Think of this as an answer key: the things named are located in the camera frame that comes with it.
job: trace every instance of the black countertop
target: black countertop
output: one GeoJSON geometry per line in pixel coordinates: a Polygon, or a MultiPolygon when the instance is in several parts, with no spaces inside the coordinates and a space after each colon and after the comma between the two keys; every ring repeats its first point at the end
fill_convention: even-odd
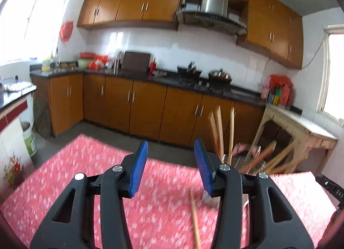
{"type": "MultiPolygon", "coordinates": [[[[4,80],[2,82],[4,83],[4,85],[6,85],[6,84],[12,84],[15,81],[9,79],[9,80],[4,80]]],[[[35,91],[36,88],[37,86],[32,84],[30,87],[20,90],[19,92],[4,92],[3,94],[1,94],[0,95],[0,113],[3,110],[5,110],[7,107],[9,107],[11,104],[19,100],[20,98],[35,91]]]]}
{"type": "Polygon", "coordinates": [[[183,84],[180,82],[179,78],[173,77],[173,76],[153,76],[151,74],[145,74],[145,73],[137,73],[137,72],[129,72],[129,71],[123,71],[118,70],[117,74],[114,74],[113,69],[102,69],[102,70],[80,70],[78,68],[74,69],[66,69],[62,72],[42,72],[40,70],[35,70],[30,72],[30,76],[40,76],[40,77],[55,77],[55,76],[65,76],[71,73],[94,73],[98,75],[104,75],[104,76],[117,76],[122,78],[128,78],[133,80],[139,80],[139,81],[148,81],[152,83],[157,83],[161,85],[171,86],[175,88],[181,88],[185,90],[191,90],[198,93],[208,94],[212,96],[216,96],[223,99],[233,100],[233,101],[240,101],[246,104],[255,105],[261,108],[265,107],[265,101],[260,98],[260,94],[257,92],[253,92],[235,85],[230,85],[230,87],[221,92],[214,92],[210,91],[205,84],[203,83],[202,86],[198,86],[198,84],[192,86],[183,84]]]}

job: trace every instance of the cutting board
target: cutting board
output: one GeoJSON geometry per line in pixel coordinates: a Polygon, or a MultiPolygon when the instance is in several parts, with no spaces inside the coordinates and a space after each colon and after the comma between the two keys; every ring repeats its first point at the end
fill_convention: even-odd
{"type": "Polygon", "coordinates": [[[151,54],[126,51],[123,57],[122,70],[146,73],[151,54]]]}

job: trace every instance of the blue gripper pad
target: blue gripper pad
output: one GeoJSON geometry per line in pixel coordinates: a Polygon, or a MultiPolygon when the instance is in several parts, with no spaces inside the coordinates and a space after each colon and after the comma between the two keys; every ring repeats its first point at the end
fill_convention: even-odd
{"type": "Polygon", "coordinates": [[[195,140],[194,154],[196,157],[198,170],[200,171],[200,175],[202,178],[204,190],[206,190],[207,193],[211,195],[213,192],[213,186],[212,186],[213,168],[212,168],[212,164],[210,162],[208,153],[206,149],[204,148],[204,145],[201,139],[195,140]]]}
{"type": "Polygon", "coordinates": [[[130,187],[128,191],[131,197],[134,197],[141,183],[144,166],[148,157],[148,142],[143,141],[141,143],[140,147],[136,151],[136,155],[137,158],[130,175],[130,187]]]}

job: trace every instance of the window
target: window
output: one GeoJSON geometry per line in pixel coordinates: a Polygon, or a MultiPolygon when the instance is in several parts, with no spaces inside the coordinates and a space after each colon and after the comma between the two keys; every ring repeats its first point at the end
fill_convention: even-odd
{"type": "Polygon", "coordinates": [[[320,107],[323,112],[340,120],[344,119],[344,26],[329,26],[326,34],[326,61],[320,107]]]}
{"type": "Polygon", "coordinates": [[[0,63],[51,56],[66,0],[7,0],[0,13],[0,63]]]}

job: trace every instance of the table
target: table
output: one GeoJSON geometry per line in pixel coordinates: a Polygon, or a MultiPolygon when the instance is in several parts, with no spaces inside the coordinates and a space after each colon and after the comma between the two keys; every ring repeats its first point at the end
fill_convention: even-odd
{"type": "MultiPolygon", "coordinates": [[[[80,135],[36,170],[0,209],[15,234],[29,247],[47,211],[76,173],[84,172],[87,176],[103,173],[121,163],[128,153],[80,135]]],[[[330,199],[310,172],[275,175],[272,179],[300,216],[316,245],[335,211],[330,199]]],[[[133,199],[124,199],[134,249],[195,247],[190,188],[195,196],[201,246],[210,248],[218,210],[202,201],[204,189],[198,169],[147,159],[138,192],[133,199]]],[[[242,248],[248,244],[248,216],[246,206],[243,208],[242,248]]],[[[101,248],[98,196],[94,229],[95,245],[101,248]]]]}
{"type": "Polygon", "coordinates": [[[327,160],[337,145],[338,138],[330,134],[319,125],[312,121],[288,110],[276,107],[274,105],[266,105],[263,118],[259,125],[257,134],[253,140],[252,145],[257,145],[267,121],[272,120],[282,129],[287,131],[298,144],[294,148],[291,168],[287,169],[285,173],[294,172],[298,163],[308,158],[309,151],[313,148],[326,149],[326,156],[320,163],[317,173],[320,173],[324,168],[327,160]]]}

